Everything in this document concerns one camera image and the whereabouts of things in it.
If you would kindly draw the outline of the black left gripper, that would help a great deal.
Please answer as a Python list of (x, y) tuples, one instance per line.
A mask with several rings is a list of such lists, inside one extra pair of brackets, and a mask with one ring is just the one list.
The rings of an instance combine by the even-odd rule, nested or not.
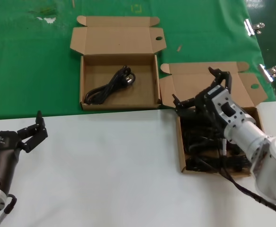
[(15, 131), (0, 131), (0, 190), (9, 194), (21, 149), (30, 153), (48, 137), (42, 112), (35, 124)]

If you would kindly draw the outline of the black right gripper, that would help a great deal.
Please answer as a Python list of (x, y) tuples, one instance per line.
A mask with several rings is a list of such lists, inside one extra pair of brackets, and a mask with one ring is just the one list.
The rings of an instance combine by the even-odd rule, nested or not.
[[(210, 120), (213, 128), (217, 129), (221, 136), (224, 136), (226, 114), (221, 108), (224, 104), (221, 95), (224, 93), (225, 88), (231, 92), (232, 76), (229, 71), (222, 71), (211, 67), (208, 70), (215, 77), (211, 85), (198, 93), (195, 96), (196, 100), (193, 97), (180, 101), (175, 94), (172, 94), (175, 105), (174, 110), (178, 116), (195, 116), (197, 115), (196, 110), (198, 110)], [(221, 86), (223, 80), (225, 81), (225, 88)]]

